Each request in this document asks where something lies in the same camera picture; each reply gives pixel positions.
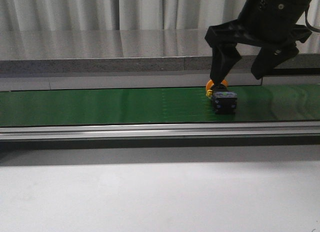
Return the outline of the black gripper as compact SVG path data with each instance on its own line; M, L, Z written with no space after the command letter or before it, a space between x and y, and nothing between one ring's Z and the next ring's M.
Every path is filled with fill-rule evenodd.
M312 0L246 0L236 20L210 26L205 40L212 47L210 79L220 84L242 58L237 43L261 48L251 73L258 80L298 53L296 41L304 43L312 34L297 21Z

